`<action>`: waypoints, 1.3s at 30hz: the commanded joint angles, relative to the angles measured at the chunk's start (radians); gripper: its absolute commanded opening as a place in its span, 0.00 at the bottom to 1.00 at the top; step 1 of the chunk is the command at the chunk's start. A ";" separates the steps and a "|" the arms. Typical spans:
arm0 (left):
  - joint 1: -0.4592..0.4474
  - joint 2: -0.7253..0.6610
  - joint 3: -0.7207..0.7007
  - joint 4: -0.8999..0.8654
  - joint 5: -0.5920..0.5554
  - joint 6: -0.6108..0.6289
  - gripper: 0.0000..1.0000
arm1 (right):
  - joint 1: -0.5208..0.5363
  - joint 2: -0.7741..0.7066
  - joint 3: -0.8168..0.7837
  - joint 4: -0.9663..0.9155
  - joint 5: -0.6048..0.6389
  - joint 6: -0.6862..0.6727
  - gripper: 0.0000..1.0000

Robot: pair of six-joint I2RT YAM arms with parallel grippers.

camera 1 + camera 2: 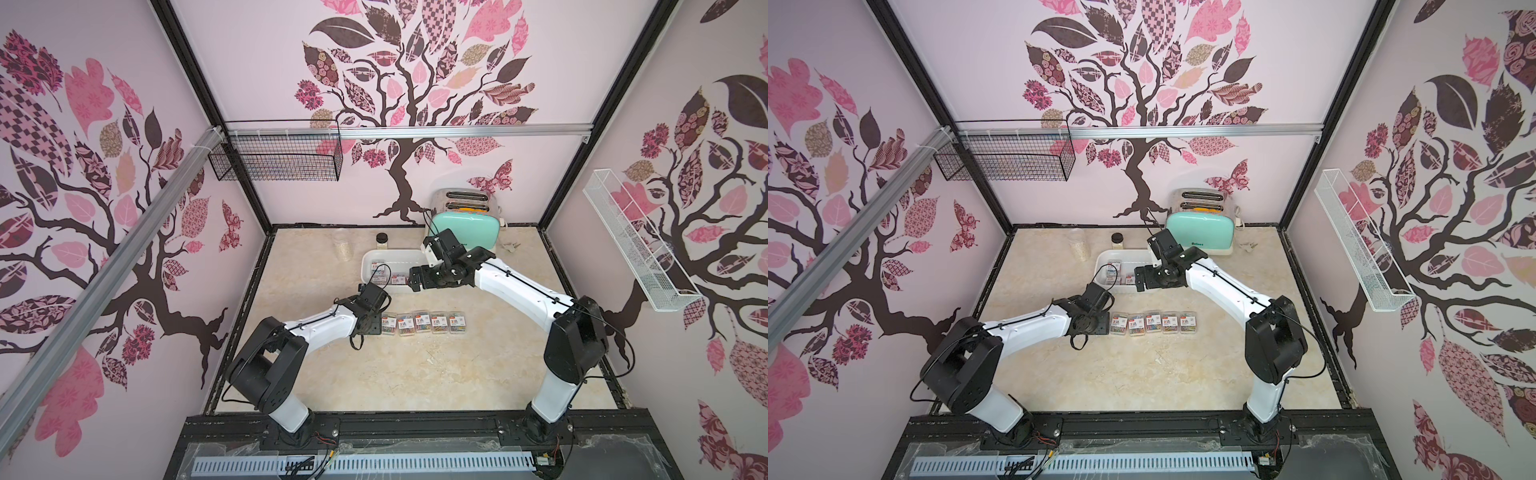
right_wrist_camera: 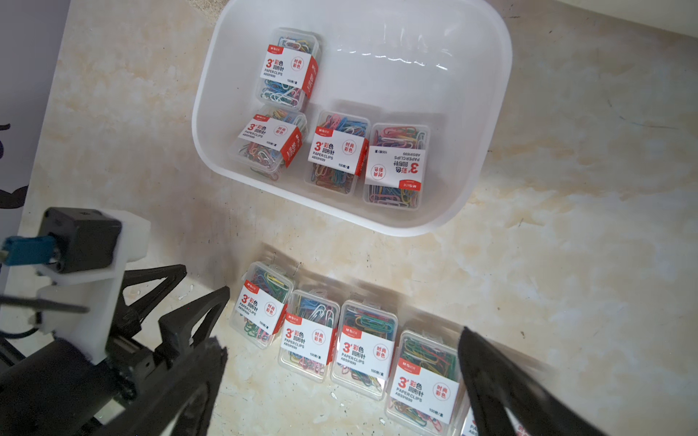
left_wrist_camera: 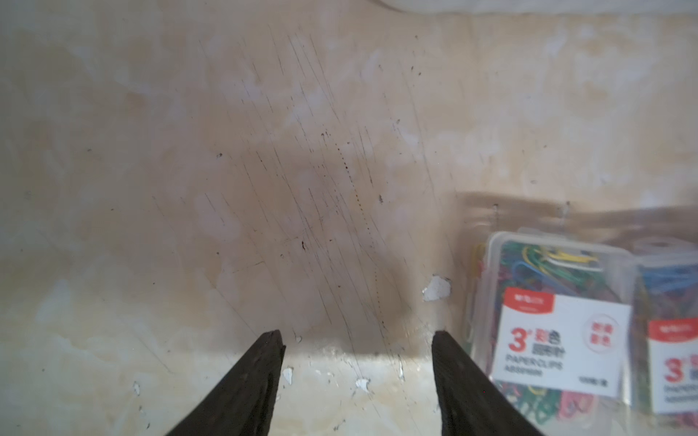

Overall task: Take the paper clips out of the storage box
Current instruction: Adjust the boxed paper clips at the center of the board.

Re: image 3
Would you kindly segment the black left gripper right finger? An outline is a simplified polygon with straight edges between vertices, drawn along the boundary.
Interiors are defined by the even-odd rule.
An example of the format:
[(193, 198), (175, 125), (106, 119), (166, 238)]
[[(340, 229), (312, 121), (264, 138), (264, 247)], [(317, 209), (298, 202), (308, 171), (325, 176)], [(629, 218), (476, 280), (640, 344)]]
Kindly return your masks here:
[(434, 334), (432, 356), (443, 435), (541, 433), (505, 399), (449, 332)]

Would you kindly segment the paper clip box side-left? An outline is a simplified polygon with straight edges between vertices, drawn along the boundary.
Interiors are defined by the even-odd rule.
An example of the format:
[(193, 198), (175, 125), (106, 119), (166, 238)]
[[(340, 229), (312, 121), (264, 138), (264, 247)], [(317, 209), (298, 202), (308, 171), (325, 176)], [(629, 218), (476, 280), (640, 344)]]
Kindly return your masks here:
[(696, 435), (697, 245), (645, 237), (634, 242), (633, 253), (633, 431)]

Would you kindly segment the paper clip box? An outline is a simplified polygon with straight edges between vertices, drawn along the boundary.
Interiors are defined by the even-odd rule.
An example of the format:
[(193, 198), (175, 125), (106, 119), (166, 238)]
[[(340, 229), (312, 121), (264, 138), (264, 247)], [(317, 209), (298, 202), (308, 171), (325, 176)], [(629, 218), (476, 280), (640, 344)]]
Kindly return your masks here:
[(609, 435), (627, 387), (634, 261), (558, 235), (496, 232), (484, 247), (470, 352), (546, 435)]

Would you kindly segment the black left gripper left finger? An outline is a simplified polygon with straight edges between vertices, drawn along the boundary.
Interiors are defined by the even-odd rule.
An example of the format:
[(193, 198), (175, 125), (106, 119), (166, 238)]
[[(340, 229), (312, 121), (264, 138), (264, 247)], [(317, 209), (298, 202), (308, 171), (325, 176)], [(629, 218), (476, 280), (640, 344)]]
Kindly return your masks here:
[(280, 331), (253, 343), (171, 435), (255, 435), (270, 432), (285, 345)]

